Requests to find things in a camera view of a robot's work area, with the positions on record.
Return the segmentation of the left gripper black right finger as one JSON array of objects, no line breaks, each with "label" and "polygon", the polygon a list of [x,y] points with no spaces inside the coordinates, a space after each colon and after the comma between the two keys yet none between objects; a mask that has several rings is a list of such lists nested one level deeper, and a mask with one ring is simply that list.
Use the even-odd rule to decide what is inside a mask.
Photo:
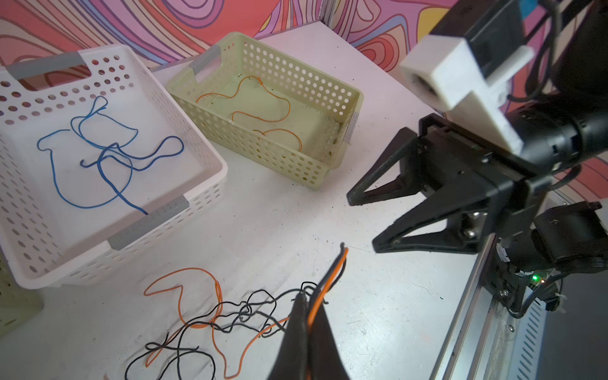
[{"label": "left gripper black right finger", "polygon": [[350,380],[340,358],[323,304],[309,332],[308,379]]}]

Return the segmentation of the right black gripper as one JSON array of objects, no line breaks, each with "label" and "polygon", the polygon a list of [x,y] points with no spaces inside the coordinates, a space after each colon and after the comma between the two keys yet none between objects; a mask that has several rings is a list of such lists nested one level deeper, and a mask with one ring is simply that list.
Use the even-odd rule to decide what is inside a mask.
[{"label": "right black gripper", "polygon": [[[476,253],[492,233],[513,236],[532,223],[554,175],[607,149],[606,104],[549,96],[507,115],[524,141],[520,155],[442,117],[402,128],[347,193],[362,206],[422,193],[427,199],[372,241],[376,253]],[[372,185],[397,166],[394,180]],[[443,231],[411,233],[446,220]]]}]

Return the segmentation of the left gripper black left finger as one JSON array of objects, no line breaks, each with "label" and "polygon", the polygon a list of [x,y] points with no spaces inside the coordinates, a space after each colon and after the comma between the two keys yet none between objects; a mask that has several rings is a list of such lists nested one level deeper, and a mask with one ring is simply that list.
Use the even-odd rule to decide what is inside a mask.
[{"label": "left gripper black left finger", "polygon": [[307,378],[309,334],[307,321],[307,297],[299,293],[294,299],[287,329],[268,380]]}]

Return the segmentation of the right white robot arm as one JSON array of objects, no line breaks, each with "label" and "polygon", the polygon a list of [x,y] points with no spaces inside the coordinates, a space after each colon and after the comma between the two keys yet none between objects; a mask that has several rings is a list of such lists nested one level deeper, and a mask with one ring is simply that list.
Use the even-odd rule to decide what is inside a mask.
[{"label": "right white robot arm", "polygon": [[479,253],[485,286],[511,316],[559,306],[557,282],[607,268],[597,202],[541,205],[607,149],[607,4],[541,3],[551,27],[529,47],[518,1],[459,1],[401,62],[429,105],[348,192],[352,206],[424,201],[373,241],[377,253]]}]

